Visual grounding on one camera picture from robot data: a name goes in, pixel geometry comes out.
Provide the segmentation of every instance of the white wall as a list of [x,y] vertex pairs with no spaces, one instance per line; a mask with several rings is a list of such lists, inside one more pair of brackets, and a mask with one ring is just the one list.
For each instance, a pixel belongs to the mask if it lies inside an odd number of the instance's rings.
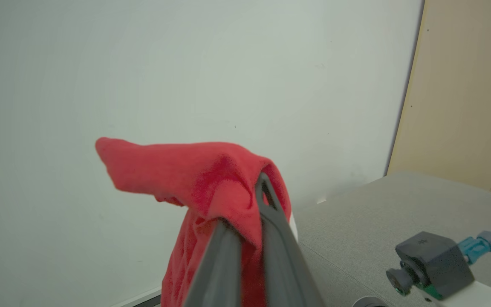
[[295,206],[382,177],[420,7],[0,1],[0,307],[160,285],[185,211],[116,191],[100,136],[237,142],[275,161]]

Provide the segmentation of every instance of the beige panel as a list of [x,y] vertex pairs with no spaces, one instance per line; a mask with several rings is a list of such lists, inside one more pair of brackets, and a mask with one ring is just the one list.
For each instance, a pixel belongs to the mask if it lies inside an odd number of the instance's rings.
[[389,173],[491,188],[491,0],[425,2]]

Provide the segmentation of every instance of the red fabric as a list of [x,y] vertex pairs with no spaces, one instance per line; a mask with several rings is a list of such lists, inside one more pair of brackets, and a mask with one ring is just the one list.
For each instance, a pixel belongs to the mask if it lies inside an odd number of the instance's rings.
[[245,239],[242,306],[265,306],[261,221],[255,200],[261,171],[270,178],[288,220],[291,214],[284,181],[270,159],[224,142],[141,146],[100,138],[96,150],[117,189],[189,207],[162,280],[163,307],[183,305],[217,217],[226,218]]

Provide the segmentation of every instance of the baseboard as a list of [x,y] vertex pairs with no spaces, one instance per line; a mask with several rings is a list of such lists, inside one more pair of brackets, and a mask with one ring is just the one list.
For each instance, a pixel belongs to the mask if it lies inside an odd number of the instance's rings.
[[131,299],[127,299],[126,301],[123,301],[122,303],[118,303],[111,307],[134,307],[135,305],[139,305],[144,301],[148,301],[154,297],[159,296],[162,293],[161,290],[162,287],[156,287],[152,290],[146,291],[140,295],[132,297]]

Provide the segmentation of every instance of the blue connector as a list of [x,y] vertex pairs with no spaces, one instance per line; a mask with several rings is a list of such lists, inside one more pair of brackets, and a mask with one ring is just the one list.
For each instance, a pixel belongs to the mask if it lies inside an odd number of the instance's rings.
[[479,233],[476,239],[468,237],[458,243],[459,249],[466,258],[467,263],[471,266],[485,253],[491,252],[491,232],[483,231]]

